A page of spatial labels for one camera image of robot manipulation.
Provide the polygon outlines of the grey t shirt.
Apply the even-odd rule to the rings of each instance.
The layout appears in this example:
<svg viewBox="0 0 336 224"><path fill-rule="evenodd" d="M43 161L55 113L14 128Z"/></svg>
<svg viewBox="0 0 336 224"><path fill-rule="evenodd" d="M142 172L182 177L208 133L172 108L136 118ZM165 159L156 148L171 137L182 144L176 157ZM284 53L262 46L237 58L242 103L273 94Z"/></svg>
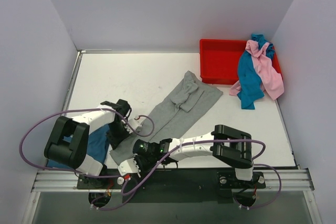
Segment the grey t shirt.
<svg viewBox="0 0 336 224"><path fill-rule="evenodd" d="M142 122L140 134L151 135L139 137L132 134L116 150L109 152L110 157L119 165L132 158L136 140L158 143L166 138L182 137L222 95L221 90L201 82L194 73L187 71L181 82L150 112L150 119Z"/></svg>

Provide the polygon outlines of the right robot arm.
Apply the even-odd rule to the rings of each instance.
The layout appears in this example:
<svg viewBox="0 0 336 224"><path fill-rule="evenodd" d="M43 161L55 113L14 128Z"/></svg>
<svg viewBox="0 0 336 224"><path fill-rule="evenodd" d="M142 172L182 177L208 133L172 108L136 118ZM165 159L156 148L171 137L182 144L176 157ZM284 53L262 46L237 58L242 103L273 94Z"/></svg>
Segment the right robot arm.
<svg viewBox="0 0 336 224"><path fill-rule="evenodd" d="M213 156L234 168L234 180L240 187L246 187L253 181L253 158L251 135L225 125L216 125L205 135L190 138L166 138L158 143L137 140L133 154L140 167L145 171L162 159L161 164L178 163L181 160Z"/></svg>

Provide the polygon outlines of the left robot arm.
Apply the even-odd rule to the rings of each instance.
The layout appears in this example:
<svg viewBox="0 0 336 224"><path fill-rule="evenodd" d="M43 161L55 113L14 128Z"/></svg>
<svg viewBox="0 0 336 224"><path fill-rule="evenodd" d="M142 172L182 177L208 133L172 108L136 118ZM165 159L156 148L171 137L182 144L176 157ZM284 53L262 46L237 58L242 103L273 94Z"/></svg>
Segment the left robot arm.
<svg viewBox="0 0 336 224"><path fill-rule="evenodd" d="M95 188L103 188L108 175L103 172L103 164L88 154L89 135L103 126L108 143L113 149L131 134L126 122L131 106L126 100L116 103L101 102L98 109L68 118L59 117L51 131L44 149L44 156L77 172L90 175L89 182Z"/></svg>

